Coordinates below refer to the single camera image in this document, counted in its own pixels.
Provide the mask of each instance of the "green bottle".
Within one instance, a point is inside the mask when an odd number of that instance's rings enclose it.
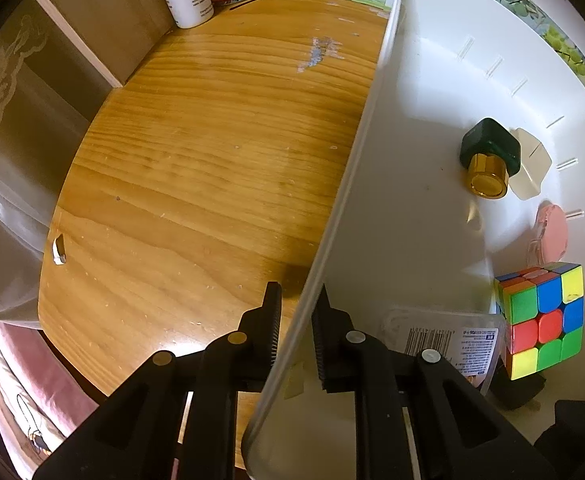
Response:
[[[461,166],[467,170],[466,185],[483,198],[501,198],[508,179],[521,169],[521,145],[494,119],[483,119],[461,141]]]

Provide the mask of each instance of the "wooden table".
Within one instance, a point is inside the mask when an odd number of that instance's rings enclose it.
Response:
[[[270,280],[285,335],[386,22],[346,0],[259,0],[168,34],[111,92],[61,192],[39,295],[48,338],[101,391],[158,349],[235,330]],[[237,465],[255,395],[240,397]]]

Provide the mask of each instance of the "pink blanket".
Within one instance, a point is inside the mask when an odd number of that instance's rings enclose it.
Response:
[[[97,404],[79,387],[37,332],[0,322],[0,350],[37,406],[69,436]]]

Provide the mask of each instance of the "green cube sticker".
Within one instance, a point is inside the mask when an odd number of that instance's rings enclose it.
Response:
[[[532,286],[510,297],[510,323],[517,324],[537,317],[537,287]]]
[[[556,365],[561,360],[562,341],[555,339],[544,345],[538,345],[539,358],[537,361],[537,371],[540,372],[545,368]]]
[[[581,351],[581,342],[583,340],[583,327],[569,332],[563,336],[561,345],[561,360],[564,361]]]

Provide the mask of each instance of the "rubik's cube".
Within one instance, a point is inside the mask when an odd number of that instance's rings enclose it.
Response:
[[[508,322],[505,366],[511,380],[579,353],[583,339],[583,267],[558,262],[495,278]]]

